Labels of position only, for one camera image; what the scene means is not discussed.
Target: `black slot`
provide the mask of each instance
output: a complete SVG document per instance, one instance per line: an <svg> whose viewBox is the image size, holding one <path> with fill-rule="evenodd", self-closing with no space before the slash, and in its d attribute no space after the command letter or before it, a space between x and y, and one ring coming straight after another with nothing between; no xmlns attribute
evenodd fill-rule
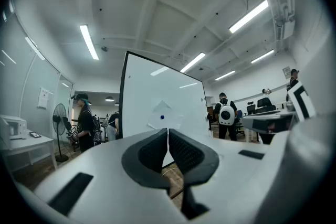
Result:
<svg viewBox="0 0 336 224"><path fill-rule="evenodd" d="M247 151L242 150L238 154L244 155L246 157L254 158L254 159L262 159L264 156L264 153L254 152L254 151Z"/></svg>
<svg viewBox="0 0 336 224"><path fill-rule="evenodd" d="M50 202L49 206L67 215L82 195L93 176L78 173Z"/></svg>

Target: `ceiling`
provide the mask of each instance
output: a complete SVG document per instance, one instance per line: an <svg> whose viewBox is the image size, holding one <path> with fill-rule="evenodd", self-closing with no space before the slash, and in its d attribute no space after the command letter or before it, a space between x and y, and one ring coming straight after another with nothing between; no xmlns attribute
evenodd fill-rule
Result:
<svg viewBox="0 0 336 224"><path fill-rule="evenodd" d="M105 93L105 92L85 92L88 97L89 101L92 105L99 105L99 106L114 106L115 103L119 103L119 94L118 93ZM114 102L107 102L105 101L105 98L107 96L112 96L114 99Z"/></svg>
<svg viewBox="0 0 336 224"><path fill-rule="evenodd" d="M186 73L211 83L219 74L246 69L275 43L271 8L234 34L229 31L263 0L35 1L38 15L77 72L92 76L119 79L126 50L178 70L204 52L206 57ZM86 47L82 24L89 27L99 60Z"/></svg>

